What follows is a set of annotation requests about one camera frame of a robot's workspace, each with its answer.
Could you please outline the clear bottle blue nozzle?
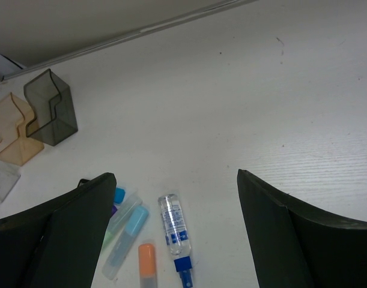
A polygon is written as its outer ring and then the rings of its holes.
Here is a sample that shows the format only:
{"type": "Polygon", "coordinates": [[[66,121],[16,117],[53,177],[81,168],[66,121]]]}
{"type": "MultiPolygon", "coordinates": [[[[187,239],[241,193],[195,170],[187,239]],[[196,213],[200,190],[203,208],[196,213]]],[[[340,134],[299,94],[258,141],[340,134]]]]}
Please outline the clear bottle blue nozzle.
{"type": "Polygon", "coordinates": [[[158,198],[165,241],[183,287],[193,287],[191,244],[183,210],[176,194],[158,198]]]}

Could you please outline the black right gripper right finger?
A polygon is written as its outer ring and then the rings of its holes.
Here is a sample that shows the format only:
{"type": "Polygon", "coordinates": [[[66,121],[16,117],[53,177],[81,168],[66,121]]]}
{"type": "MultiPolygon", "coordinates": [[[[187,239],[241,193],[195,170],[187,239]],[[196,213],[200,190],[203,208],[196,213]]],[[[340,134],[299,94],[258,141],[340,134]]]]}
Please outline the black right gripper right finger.
{"type": "Polygon", "coordinates": [[[367,222],[327,212],[239,170],[260,287],[367,287],[367,222]]]}

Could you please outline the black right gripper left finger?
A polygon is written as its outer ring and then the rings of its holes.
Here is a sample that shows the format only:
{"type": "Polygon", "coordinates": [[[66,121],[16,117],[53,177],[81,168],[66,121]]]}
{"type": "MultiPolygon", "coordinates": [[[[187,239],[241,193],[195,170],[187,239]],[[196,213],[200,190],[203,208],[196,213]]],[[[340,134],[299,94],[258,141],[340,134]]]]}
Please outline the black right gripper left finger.
{"type": "Polygon", "coordinates": [[[91,287],[116,185],[104,173],[0,219],[0,287],[91,287]]]}

